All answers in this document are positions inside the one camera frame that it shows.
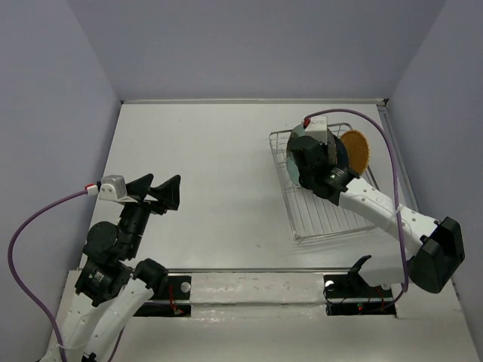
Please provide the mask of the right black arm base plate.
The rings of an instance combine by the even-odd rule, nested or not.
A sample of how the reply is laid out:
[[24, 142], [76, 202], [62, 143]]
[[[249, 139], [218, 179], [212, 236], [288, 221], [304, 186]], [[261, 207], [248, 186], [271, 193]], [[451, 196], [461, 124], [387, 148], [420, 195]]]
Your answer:
[[370, 287], [360, 277], [348, 274], [324, 275], [322, 290], [327, 316], [388, 315], [396, 316], [391, 290]]

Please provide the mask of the round woven wicker plate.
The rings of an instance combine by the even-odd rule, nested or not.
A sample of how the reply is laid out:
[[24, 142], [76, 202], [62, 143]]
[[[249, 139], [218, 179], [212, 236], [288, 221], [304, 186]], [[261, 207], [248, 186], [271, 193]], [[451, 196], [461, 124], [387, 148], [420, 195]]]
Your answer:
[[349, 159], [349, 166], [363, 175], [369, 166], [370, 146], [368, 140], [358, 130], [348, 130], [340, 137]]

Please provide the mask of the light green floral plate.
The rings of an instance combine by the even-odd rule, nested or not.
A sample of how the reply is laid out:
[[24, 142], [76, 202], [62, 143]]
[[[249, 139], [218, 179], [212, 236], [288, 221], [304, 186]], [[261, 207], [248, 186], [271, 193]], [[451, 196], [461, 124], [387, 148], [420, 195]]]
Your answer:
[[286, 145], [286, 169], [287, 169], [288, 176], [290, 177], [292, 183], [297, 187], [300, 187], [300, 183], [299, 183], [300, 173], [299, 173], [299, 170], [297, 168], [297, 165], [295, 164], [293, 155], [292, 155], [292, 153], [289, 149], [289, 143], [291, 142], [291, 140], [294, 140], [298, 137], [301, 137], [304, 134], [305, 134], [305, 130], [303, 128], [303, 125], [298, 124], [291, 131], [291, 134], [288, 138], [288, 142], [287, 142], [287, 145]]

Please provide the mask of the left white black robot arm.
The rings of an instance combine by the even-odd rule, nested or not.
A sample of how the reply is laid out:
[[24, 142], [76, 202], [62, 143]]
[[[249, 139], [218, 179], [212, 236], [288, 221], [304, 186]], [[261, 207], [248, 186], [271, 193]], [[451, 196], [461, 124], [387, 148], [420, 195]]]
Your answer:
[[87, 195], [120, 204], [122, 211], [117, 222], [97, 222], [89, 229], [82, 250], [86, 262], [58, 340], [44, 361], [101, 361], [146, 302], [171, 293], [168, 270], [155, 260], [125, 265], [137, 255], [150, 216], [180, 204], [180, 176], [156, 187], [153, 179], [148, 173], [127, 183], [111, 175], [85, 186]]

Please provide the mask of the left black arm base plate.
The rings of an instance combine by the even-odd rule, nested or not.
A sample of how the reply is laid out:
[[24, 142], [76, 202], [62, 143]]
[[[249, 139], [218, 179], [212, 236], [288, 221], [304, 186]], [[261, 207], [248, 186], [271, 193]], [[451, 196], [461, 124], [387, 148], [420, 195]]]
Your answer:
[[192, 305], [191, 275], [169, 275], [167, 286], [156, 292], [134, 314], [140, 318], [189, 318]]

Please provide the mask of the grey reindeer snowflake plate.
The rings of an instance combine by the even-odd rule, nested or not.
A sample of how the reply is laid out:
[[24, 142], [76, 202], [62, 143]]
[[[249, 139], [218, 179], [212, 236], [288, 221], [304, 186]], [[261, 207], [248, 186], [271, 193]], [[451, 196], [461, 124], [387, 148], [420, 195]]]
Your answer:
[[337, 145], [335, 136], [330, 130], [327, 131], [327, 159], [328, 163], [331, 165], [337, 164]]

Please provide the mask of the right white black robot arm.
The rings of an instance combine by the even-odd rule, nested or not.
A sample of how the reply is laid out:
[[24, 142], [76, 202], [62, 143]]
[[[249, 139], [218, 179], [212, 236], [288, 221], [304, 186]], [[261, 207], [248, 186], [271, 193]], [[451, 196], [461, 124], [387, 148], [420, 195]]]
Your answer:
[[181, 175], [180, 209], [152, 218], [139, 249], [170, 268], [345, 269], [363, 296], [405, 281], [439, 293], [464, 257], [453, 219], [395, 205], [340, 167], [291, 187], [262, 140], [166, 141], [135, 153], [130, 177]]

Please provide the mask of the dark blue leaf-shaped plate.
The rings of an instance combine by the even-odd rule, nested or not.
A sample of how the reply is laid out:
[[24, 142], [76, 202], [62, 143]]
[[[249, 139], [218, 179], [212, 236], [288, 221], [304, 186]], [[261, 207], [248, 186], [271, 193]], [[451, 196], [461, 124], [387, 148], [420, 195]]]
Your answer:
[[340, 169], [348, 168], [350, 166], [348, 152], [343, 142], [339, 138], [335, 138], [335, 146], [337, 152], [336, 166]]

